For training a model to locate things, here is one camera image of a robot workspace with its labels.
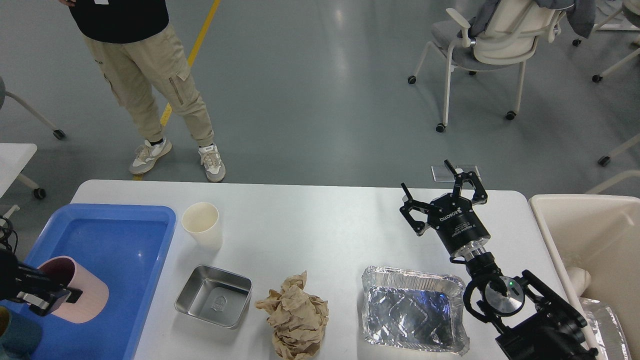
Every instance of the pink cup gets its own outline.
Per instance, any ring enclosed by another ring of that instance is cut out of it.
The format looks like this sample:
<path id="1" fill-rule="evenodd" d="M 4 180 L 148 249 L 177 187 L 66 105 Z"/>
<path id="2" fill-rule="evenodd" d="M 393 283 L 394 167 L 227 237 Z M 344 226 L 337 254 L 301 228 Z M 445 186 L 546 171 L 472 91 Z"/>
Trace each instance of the pink cup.
<path id="1" fill-rule="evenodd" d="M 82 290 L 75 304 L 64 303 L 52 314 L 72 323 L 83 323 L 95 318 L 109 299 L 107 285 L 68 256 L 45 261 L 38 269 L 60 284 Z"/>

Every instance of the beige cargo pants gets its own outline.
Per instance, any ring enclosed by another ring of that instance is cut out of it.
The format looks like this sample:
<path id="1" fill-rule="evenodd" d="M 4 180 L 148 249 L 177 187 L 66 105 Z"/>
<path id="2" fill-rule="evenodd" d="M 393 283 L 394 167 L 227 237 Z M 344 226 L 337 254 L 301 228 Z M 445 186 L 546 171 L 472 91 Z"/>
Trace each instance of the beige cargo pants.
<path id="1" fill-rule="evenodd" d="M 160 141 L 160 123 L 153 85 L 184 118 L 199 146 L 213 143 L 213 129 L 207 107 L 195 87 L 191 67 L 184 56 L 182 42 L 169 24 L 160 33 L 130 44 L 111 44 L 84 37 L 95 62 L 111 86 L 118 104 L 123 106 L 150 142 Z"/>

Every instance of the teal cup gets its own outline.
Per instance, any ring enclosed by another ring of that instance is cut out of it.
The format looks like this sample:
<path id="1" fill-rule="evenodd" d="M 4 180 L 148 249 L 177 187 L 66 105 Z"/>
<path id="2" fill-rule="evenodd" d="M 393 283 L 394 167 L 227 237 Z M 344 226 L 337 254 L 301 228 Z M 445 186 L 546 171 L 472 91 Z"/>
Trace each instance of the teal cup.
<path id="1" fill-rule="evenodd" d="M 27 360 L 42 339 L 42 328 L 32 320 L 0 306 L 0 360 Z"/>

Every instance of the robotic arm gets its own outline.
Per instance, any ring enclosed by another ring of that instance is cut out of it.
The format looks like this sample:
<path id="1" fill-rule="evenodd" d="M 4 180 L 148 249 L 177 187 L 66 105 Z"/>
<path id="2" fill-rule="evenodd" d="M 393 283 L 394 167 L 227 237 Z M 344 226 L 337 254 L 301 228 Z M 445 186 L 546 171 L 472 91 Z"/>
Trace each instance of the robotic arm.
<path id="1" fill-rule="evenodd" d="M 0 300 L 26 302 L 29 310 L 45 316 L 65 302 L 76 303 L 81 295 L 82 290 L 69 288 L 0 249 Z"/>
<path id="2" fill-rule="evenodd" d="M 414 200 L 403 183 L 406 196 L 400 212 L 418 236 L 435 229 L 449 261 L 466 266 L 471 276 L 463 296 L 467 311 L 495 327 L 500 333 L 496 342 L 510 360 L 595 360 L 598 350 L 581 345 L 585 341 L 581 328 L 587 322 L 577 310 L 528 270 L 516 277 L 502 274 L 492 253 L 484 249 L 491 236 L 472 207 L 487 201 L 480 179 L 474 172 L 457 173 L 448 160 L 445 165 L 455 178 L 453 191 L 426 203 Z M 471 200 L 460 196 L 465 183 L 474 188 Z M 414 219 L 410 213 L 414 210 L 427 215 L 427 221 Z M 476 290 L 481 295 L 476 303 L 479 311 L 471 304 Z M 527 297 L 536 313 L 514 328 L 504 325 L 501 319 L 520 312 Z"/>

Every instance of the white sneaker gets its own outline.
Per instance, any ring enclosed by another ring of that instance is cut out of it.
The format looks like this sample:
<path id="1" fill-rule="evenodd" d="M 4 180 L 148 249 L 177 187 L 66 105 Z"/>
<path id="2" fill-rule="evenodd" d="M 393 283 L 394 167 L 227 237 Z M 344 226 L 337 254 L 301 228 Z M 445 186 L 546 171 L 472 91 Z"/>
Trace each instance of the white sneaker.
<path id="1" fill-rule="evenodd" d="M 140 175 L 151 170 L 158 158 L 171 150 L 171 142 L 166 138 L 162 138 L 162 140 L 156 145 L 151 145 L 148 140 L 145 140 L 145 144 L 136 149 L 136 158 L 133 159 L 133 163 L 129 167 L 132 174 Z"/>
<path id="2" fill-rule="evenodd" d="M 198 153 L 200 154 L 200 164 L 204 165 L 207 179 L 212 183 L 222 181 L 227 170 L 225 164 L 222 163 L 216 144 L 201 147 L 198 149 Z"/>

